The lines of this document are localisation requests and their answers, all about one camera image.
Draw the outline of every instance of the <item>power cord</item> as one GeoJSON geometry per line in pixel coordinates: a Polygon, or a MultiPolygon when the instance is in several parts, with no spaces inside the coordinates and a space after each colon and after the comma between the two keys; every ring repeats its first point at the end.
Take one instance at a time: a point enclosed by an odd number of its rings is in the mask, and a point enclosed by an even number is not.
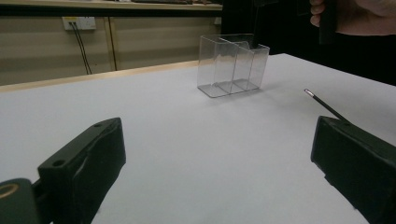
{"type": "Polygon", "coordinates": [[[69,24],[72,26],[73,31],[75,33],[77,42],[79,44],[79,49],[81,50],[81,55],[82,55],[82,60],[84,61],[85,65],[85,71],[87,72],[87,75],[92,74],[90,64],[88,63],[87,59],[87,54],[85,53],[85,48],[84,48],[84,43],[82,42],[81,36],[79,35],[79,30],[77,28],[77,24],[75,22],[69,22],[69,24]]]}

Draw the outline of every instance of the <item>thin stick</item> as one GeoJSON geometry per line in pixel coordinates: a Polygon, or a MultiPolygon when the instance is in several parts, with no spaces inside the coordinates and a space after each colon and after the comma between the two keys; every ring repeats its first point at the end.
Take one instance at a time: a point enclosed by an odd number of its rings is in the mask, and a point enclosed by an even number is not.
{"type": "Polygon", "coordinates": [[[327,110],[329,110],[332,114],[334,114],[338,119],[344,121],[344,122],[348,122],[350,123],[346,118],[344,118],[343,116],[341,116],[337,111],[335,111],[333,108],[331,108],[329,105],[327,105],[326,103],[324,103],[322,100],[320,100],[314,93],[312,93],[312,91],[305,89],[304,90],[308,95],[310,95],[312,98],[314,98],[314,100],[316,100],[318,103],[320,103],[321,105],[323,105],[327,110]]]}

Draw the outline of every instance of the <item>human hand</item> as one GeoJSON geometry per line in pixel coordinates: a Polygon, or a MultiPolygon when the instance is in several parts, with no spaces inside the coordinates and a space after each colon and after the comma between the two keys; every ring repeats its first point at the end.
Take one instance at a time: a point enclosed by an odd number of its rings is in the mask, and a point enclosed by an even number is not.
{"type": "MultiPolygon", "coordinates": [[[[334,0],[336,32],[345,35],[396,35],[396,0],[334,0]]],[[[325,0],[310,0],[311,23],[320,24],[325,0]]]]}

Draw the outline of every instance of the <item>wall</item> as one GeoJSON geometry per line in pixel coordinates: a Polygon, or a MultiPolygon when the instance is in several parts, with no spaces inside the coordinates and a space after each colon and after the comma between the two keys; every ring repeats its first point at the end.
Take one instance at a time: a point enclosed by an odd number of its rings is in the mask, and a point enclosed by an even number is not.
{"type": "MultiPolygon", "coordinates": [[[[93,73],[197,60],[199,36],[220,32],[214,18],[95,22],[96,30],[81,31],[93,73]]],[[[86,70],[77,39],[61,18],[0,18],[0,85],[74,76],[86,76],[86,70]]]]}

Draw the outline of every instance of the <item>transparent box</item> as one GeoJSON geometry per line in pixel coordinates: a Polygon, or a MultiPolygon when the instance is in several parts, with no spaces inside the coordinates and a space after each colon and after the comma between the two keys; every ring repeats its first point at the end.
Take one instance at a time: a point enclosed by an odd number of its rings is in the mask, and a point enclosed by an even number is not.
{"type": "Polygon", "coordinates": [[[253,35],[203,35],[200,42],[198,89],[220,97],[260,88],[269,48],[253,48],[253,35]]]}

